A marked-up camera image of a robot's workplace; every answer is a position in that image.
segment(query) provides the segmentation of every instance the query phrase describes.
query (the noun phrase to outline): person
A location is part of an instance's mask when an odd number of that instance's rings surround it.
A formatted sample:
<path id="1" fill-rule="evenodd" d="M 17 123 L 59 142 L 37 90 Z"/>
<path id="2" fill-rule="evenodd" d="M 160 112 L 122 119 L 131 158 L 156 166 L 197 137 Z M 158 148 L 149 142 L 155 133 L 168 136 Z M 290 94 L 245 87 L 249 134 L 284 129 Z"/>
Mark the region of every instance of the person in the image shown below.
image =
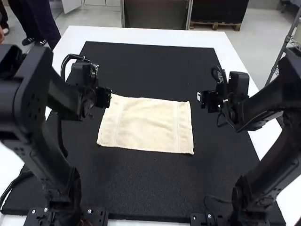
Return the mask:
<path id="1" fill-rule="evenodd" d="M 44 46 L 47 41 L 38 28 L 28 2 L 26 0 L 8 0 L 8 3 L 26 34 L 22 45 L 27 46 L 35 42 L 36 45 Z"/>
<path id="2" fill-rule="evenodd" d="M 0 20 L 0 26 L 2 28 L 4 35 L 8 35 L 9 33 L 8 14 L 5 10 L 2 0 L 0 0 L 0 13 L 2 15 Z"/>
<path id="3" fill-rule="evenodd" d="M 61 39 L 61 34 L 52 16 L 49 0 L 24 0 L 27 1 L 38 28 L 53 50 Z"/>
<path id="4" fill-rule="evenodd" d="M 0 27 L 0 45 L 2 45 L 3 41 L 4 41 L 4 32 L 2 27 Z"/>

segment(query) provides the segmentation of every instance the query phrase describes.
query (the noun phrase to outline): white table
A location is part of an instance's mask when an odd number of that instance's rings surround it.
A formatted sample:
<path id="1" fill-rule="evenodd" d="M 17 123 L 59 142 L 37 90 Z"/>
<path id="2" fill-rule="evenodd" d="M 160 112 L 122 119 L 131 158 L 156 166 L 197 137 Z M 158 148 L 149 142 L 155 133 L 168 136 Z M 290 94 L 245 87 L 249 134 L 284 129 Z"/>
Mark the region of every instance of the white table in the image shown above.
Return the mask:
<path id="1" fill-rule="evenodd" d="M 79 54 L 86 41 L 101 41 L 114 43 L 131 43 L 161 46 L 183 46 L 183 47 L 209 47 L 214 48 L 227 76 L 230 71 L 246 72 L 239 56 L 231 45 L 224 32 L 198 32 L 198 31 L 172 31 L 172 30 L 150 30 L 133 28 L 107 28 L 70 26 L 54 50 L 53 67 L 60 72 L 63 59 L 69 53 Z M 66 68 L 66 77 L 71 70 L 71 63 Z M 249 95 L 252 96 L 258 89 L 250 79 Z M 267 123 L 262 129 L 249 132 L 250 138 L 259 159 L 270 149 L 278 138 L 281 128 L 276 120 Z M 23 162 L 10 150 L 0 146 L 0 194 L 9 185 L 11 180 L 18 176 Z M 278 204 L 287 225 L 294 225 L 301 215 L 301 177 L 297 178 L 278 196 Z M 22 226 L 25 217 L 0 215 L 0 226 Z M 109 220 L 110 226 L 134 226 L 142 222 Z M 145 226 L 169 226 L 187 225 L 178 223 L 143 222 Z"/>

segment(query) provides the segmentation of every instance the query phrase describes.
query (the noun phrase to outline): door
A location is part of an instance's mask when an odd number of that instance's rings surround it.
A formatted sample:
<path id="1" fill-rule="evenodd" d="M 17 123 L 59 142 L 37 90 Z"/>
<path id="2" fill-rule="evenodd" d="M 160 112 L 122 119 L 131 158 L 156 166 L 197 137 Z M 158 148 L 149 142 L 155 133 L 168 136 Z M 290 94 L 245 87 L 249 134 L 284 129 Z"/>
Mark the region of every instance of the door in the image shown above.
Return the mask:
<path id="1" fill-rule="evenodd" d="M 81 0 L 62 0 L 64 13 L 69 13 L 70 11 L 81 6 Z"/>

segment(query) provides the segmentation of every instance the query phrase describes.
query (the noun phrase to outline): pants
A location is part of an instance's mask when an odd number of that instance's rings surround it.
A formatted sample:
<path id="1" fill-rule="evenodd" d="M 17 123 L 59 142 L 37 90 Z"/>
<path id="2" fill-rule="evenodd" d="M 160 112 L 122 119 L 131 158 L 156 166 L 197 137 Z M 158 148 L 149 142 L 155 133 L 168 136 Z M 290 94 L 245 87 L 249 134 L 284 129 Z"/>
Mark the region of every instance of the pants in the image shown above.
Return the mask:
<path id="1" fill-rule="evenodd" d="M 8 3 L 18 18 L 26 36 L 37 41 L 44 40 L 27 0 L 8 0 Z"/>
<path id="2" fill-rule="evenodd" d="M 61 38 L 52 16 L 49 0 L 25 0 L 33 13 L 38 28 L 53 50 Z"/>
<path id="3" fill-rule="evenodd" d="M 0 13 L 2 14 L 2 19 L 0 21 L 1 27 L 3 29 L 8 28 L 8 14 L 4 8 L 2 0 L 0 0 Z"/>

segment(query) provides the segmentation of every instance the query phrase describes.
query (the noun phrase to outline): black shoe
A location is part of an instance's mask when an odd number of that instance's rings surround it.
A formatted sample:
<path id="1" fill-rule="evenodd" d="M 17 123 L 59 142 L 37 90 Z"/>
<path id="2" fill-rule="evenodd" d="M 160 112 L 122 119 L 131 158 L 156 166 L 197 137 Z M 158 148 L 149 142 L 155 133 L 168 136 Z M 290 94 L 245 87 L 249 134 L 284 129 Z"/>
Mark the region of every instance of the black shoe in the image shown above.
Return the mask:
<path id="1" fill-rule="evenodd" d="M 46 43 L 47 43 L 47 41 L 44 39 L 44 40 L 41 40 L 41 41 L 36 41 L 35 45 L 36 46 L 44 46 Z"/>
<path id="2" fill-rule="evenodd" d="M 31 44 L 33 42 L 35 42 L 34 38 L 28 38 L 28 37 L 26 37 L 25 39 L 23 39 L 22 45 L 23 46 L 27 46 L 27 45 L 29 45 L 29 44 Z"/>

